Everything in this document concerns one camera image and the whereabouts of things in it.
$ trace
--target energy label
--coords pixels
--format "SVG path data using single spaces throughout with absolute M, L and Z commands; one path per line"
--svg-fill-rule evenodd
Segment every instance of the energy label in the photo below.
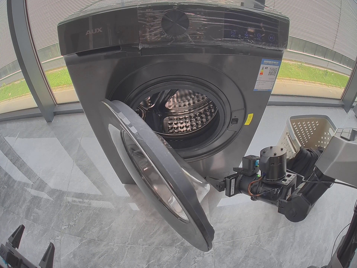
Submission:
M 262 59 L 254 91 L 271 91 L 279 72 L 281 61 Z

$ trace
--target building facade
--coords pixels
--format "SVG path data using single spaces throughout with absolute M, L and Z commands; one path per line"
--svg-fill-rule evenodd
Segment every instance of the building facade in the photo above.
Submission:
M 44 70 L 65 66 L 57 24 L 96 0 L 27 0 L 31 32 Z M 285 59 L 350 75 L 357 56 L 357 0 L 266 0 L 291 20 Z M 0 0 L 0 82 L 23 78 L 12 46 L 7 2 Z

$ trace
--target front-loading washing machine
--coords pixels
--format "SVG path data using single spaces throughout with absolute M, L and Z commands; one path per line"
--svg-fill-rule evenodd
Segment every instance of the front-loading washing machine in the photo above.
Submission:
M 256 132 L 289 20 L 252 0 L 100 0 L 58 25 L 88 121 L 124 184 L 203 251 L 204 177 L 231 174 Z

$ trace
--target white laundry basket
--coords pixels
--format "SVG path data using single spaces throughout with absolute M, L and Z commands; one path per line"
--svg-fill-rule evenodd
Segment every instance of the white laundry basket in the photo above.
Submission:
M 286 121 L 286 126 L 277 146 L 287 149 L 286 158 L 291 159 L 299 152 L 300 147 L 326 148 L 336 126 L 326 115 L 297 115 Z

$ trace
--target washing machine door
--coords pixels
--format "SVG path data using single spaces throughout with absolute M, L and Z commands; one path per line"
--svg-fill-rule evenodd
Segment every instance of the washing machine door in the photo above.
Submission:
M 200 202 L 210 185 L 125 103 L 105 99 L 100 107 L 108 134 L 141 191 L 184 239 L 209 251 L 214 230 Z

